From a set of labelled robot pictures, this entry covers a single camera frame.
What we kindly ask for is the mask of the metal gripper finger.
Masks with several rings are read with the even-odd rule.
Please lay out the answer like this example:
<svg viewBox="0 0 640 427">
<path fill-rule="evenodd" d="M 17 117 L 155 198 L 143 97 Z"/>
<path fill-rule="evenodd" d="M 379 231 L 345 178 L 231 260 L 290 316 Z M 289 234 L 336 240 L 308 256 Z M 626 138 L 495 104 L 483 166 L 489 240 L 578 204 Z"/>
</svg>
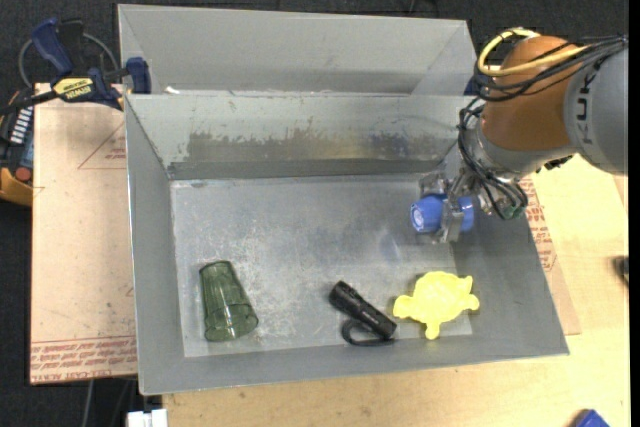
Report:
<svg viewBox="0 0 640 427">
<path fill-rule="evenodd" d="M 459 209 L 444 208 L 441 215 L 441 225 L 438 240 L 442 243 L 456 242 L 459 239 L 464 213 Z"/>
<path fill-rule="evenodd" d="M 427 173 L 419 180 L 420 197 L 446 195 L 448 179 L 442 173 Z"/>
</svg>

